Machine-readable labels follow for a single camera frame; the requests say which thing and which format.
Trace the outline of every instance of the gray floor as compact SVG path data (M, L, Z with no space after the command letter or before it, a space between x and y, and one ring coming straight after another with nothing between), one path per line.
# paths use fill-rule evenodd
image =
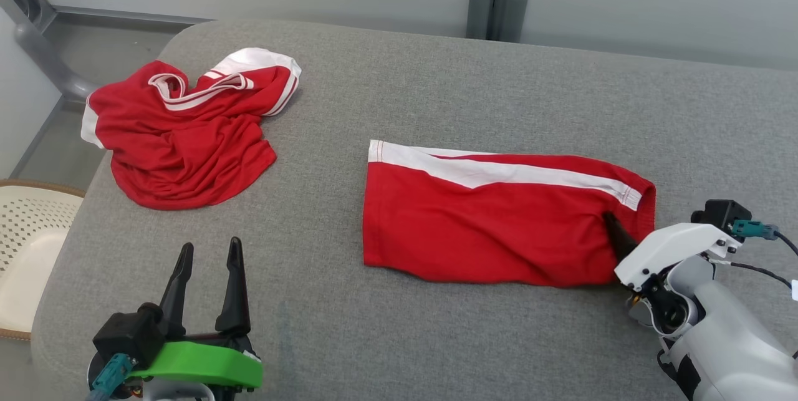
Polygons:
M119 82L157 58L186 26L59 15L45 36L74 71L98 85ZM61 109L42 132L19 178L86 190L103 151L80 139L82 114Z
M46 37L73 69L91 82L105 85L125 79L156 59L163 46L183 28L59 16L46 31ZM56 111L18 177L86 190L103 151L80 139L81 119L82 113L74 109ZM57 387L37 380L28 342L0 339L0 399L60 399Z

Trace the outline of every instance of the black wire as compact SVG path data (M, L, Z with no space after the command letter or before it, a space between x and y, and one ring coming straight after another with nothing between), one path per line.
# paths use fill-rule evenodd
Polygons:
M796 245L793 244L792 240L787 239L787 236L784 236L784 234L781 234L778 231L773 231L773 236L776 236L779 239L784 240L784 244L787 244L787 247L790 247L793 253L795 253L796 256L798 256L798 247L796 247Z
M770 270L766 270L765 268L754 267L753 265L748 265L748 264L740 264L739 262L730 262L730 265L732 267L747 268L748 270L759 271L759 273L764 273L764 275L770 276L771 278L774 279L778 279L778 281L781 281L787 287L792 289L792 283L787 281L787 279L784 279L781 276L776 275L776 273L773 273Z

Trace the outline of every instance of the white trim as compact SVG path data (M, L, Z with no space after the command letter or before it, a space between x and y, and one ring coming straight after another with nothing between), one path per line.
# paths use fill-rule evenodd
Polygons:
M268 110L265 114L261 114L262 116L276 116L280 111L288 103L288 100L294 94L294 89L296 89L297 85L299 85L299 77L294 77L293 75L291 78L288 79L286 82L286 87L282 89L282 94L280 94L280 98L277 99L277 103L274 104L274 107Z
M250 47L247 49L240 49L240 51L233 52L233 54L225 57L222 62L214 66L213 69L205 72L203 76L210 77L214 80L218 78L208 88L202 91L192 92L186 95L188 83L176 74L157 74L153 75L148 85L154 86L158 89L158 94L165 104L166 109L170 111L182 111L183 109L194 108L207 102L212 97L216 96L219 92L225 89L254 89L256 83L250 78L243 76L242 72L251 70L267 69L271 67L285 67L291 72L291 76L286 82L286 87L283 88L274 106L262 116L274 116L279 113L290 99L291 95L299 83L299 75L302 69L297 65L294 58L286 55L275 54L274 52L267 51L267 49L258 49ZM214 78L214 74L219 74L220 77ZM171 98L169 94L169 80L176 78L180 83L180 96Z
M433 150L438 153L441 151L461 153L439 156L475 154L473 152L457 152L456 150L439 148L434 148ZM639 191L634 190L626 183L603 176L533 165L476 162L475 160L467 159L440 159L418 148L405 147L396 143L384 142L384 140L371 140L368 146L368 162L383 162L405 168L414 168L424 171L430 176L447 180L466 188L478 188L479 186L493 183L530 183L598 190L610 194L622 205L633 211L638 210L638 204L642 198L642 194Z
M83 122L80 124L80 139L105 149L105 145L102 145L99 137L97 137L97 120L99 120L100 117L97 116L97 113L95 113L91 105L89 105L89 99L92 98L92 94L94 94L94 92L86 97L86 108L83 110Z
M418 150L428 155L436 157L469 157L475 155L495 155L496 153L490 152L467 152L464 150L450 150L448 148L427 148L427 147L410 147L413 150Z
M194 108L195 106L202 105L202 103L211 100L211 98L215 97L216 94L219 92L224 91L225 89L240 89L240 88L233 88L231 86L224 86L222 88L216 88L211 90L205 90L199 93L199 97L194 97L188 100L188 102L183 103L171 103L171 102L164 102L163 106L169 111L184 111L185 109Z
M211 70L219 72L220 74L229 75L274 66L289 69L294 77L299 77L299 74L302 73L302 69L299 68L294 58L257 47L248 47L240 49L240 51L232 52L232 54L225 57L222 62L213 66Z

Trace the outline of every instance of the gray upholstered bench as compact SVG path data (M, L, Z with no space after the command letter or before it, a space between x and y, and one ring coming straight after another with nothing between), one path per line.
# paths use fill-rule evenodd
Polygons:
M364 267L373 138L595 157L655 182L658 227L728 197L798 231L796 74L285 21L195 26L161 57L196 78L247 46L303 69L288 108L262 123L276 164L222 205L168 213L128 200L106 157L34 326L37 370L64 399L86 395L103 321L159 301L187 240L185 325L211 331L234 235L266 371L248 399L682 399L656 366L655 333L627 317L624 290L430 284ZM738 259L798 276L787 248L762 242ZM719 271L798 347L798 304L778 282Z

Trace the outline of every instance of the folded red shorts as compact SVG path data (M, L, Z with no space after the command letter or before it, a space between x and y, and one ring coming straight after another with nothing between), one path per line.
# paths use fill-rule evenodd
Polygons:
M363 261L427 281L608 284L602 219L653 231L655 186L600 160L405 147L372 140Z

